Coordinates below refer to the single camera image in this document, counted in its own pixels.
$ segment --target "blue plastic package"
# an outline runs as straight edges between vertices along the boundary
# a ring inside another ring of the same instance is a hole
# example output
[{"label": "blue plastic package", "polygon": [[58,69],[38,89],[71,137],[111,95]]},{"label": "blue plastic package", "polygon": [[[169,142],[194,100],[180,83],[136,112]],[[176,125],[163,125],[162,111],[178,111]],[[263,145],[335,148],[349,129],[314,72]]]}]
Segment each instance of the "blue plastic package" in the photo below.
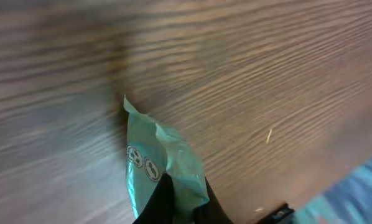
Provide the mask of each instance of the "blue plastic package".
[{"label": "blue plastic package", "polygon": [[124,97],[129,113],[127,188],[137,218],[164,173],[174,185],[174,223],[192,223],[194,208],[209,201],[203,163],[174,129],[139,113]]}]

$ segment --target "plastic wrapper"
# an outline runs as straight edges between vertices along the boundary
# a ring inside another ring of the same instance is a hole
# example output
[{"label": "plastic wrapper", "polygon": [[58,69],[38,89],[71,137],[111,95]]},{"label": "plastic wrapper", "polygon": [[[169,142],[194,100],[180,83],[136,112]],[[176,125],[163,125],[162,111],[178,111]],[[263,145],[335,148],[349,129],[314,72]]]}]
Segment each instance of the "plastic wrapper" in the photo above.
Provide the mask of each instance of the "plastic wrapper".
[{"label": "plastic wrapper", "polygon": [[174,185],[174,223],[191,223],[194,208],[209,201],[202,161],[174,129],[139,113],[124,98],[129,113],[127,188],[137,218],[164,173]]}]

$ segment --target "light blue patterned fabric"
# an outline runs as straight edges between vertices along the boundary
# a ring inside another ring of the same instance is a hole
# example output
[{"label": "light blue patterned fabric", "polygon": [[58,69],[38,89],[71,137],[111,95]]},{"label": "light blue patterned fabric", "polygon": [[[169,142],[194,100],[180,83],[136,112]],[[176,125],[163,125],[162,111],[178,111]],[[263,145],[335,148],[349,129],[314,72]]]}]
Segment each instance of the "light blue patterned fabric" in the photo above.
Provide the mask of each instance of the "light blue patterned fabric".
[{"label": "light blue patterned fabric", "polygon": [[294,223],[372,224],[372,159],[296,211]]}]

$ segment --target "wooden surface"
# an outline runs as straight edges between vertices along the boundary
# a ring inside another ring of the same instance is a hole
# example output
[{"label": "wooden surface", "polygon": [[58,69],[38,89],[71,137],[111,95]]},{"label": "wooden surface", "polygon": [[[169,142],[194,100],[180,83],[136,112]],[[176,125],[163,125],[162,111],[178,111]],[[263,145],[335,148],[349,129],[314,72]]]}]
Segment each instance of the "wooden surface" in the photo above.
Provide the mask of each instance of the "wooden surface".
[{"label": "wooden surface", "polygon": [[0,1],[0,224],[131,223],[125,93],[235,223],[300,207],[372,156],[372,0]]}]

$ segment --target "teal plastic bag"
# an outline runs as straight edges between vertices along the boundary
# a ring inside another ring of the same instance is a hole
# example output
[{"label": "teal plastic bag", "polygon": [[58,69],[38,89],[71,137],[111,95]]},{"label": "teal plastic bag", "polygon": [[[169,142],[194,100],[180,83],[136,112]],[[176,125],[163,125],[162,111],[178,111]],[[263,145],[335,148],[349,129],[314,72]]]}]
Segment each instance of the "teal plastic bag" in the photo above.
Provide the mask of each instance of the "teal plastic bag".
[{"label": "teal plastic bag", "polygon": [[174,223],[192,223],[194,208],[209,201],[203,163],[174,129],[139,113],[124,97],[129,113],[127,132],[127,188],[137,218],[161,176],[174,185]]}]

